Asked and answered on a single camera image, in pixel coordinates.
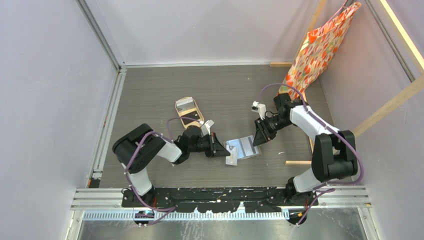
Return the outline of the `white credit card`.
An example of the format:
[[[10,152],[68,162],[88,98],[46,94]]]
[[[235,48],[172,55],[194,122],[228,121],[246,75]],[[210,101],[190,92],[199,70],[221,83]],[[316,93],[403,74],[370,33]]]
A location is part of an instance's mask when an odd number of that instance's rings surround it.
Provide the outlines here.
[[[238,165],[238,149],[236,146],[227,145],[226,150],[230,153],[229,156],[225,157],[225,164],[228,166]]]

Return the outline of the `beige card holder wallet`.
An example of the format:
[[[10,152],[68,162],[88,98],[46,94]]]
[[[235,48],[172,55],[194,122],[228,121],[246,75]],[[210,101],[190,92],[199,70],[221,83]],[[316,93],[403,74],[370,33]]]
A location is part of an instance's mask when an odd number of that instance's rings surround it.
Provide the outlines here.
[[[237,139],[227,140],[226,145],[237,149],[237,160],[244,160],[262,154],[259,146],[253,146],[254,136],[249,135]]]

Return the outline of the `black VIP credit card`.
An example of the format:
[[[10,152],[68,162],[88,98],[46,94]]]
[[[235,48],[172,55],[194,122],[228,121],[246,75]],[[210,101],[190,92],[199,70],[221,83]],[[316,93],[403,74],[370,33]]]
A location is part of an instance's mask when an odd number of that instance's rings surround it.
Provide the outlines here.
[[[189,125],[193,122],[201,120],[200,115],[197,111],[189,112],[189,113],[183,115],[182,117],[184,117],[182,119],[182,122],[184,123],[184,125]]]

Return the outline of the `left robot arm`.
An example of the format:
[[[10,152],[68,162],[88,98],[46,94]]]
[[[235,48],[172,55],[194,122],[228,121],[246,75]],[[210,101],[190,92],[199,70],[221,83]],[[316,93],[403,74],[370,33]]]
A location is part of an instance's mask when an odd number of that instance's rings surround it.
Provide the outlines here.
[[[191,153],[204,153],[207,158],[231,155],[212,131],[204,134],[200,127],[191,125],[171,142],[146,123],[117,140],[112,146],[112,152],[124,167],[124,174],[136,191],[134,200],[141,207],[148,207],[154,199],[147,166],[155,157],[179,165]]]

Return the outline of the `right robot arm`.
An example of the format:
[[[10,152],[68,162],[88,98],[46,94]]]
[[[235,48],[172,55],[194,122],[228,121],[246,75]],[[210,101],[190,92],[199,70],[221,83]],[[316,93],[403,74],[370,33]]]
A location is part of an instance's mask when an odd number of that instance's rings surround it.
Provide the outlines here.
[[[290,178],[284,196],[291,205],[299,205],[310,193],[322,184],[335,179],[356,175],[359,170],[354,154],[355,136],[349,130],[339,130],[317,116],[303,100],[292,100],[289,94],[279,94],[273,99],[277,112],[254,101],[251,110],[259,114],[254,121],[253,146],[265,144],[276,137],[279,130],[296,126],[313,140],[311,167]]]

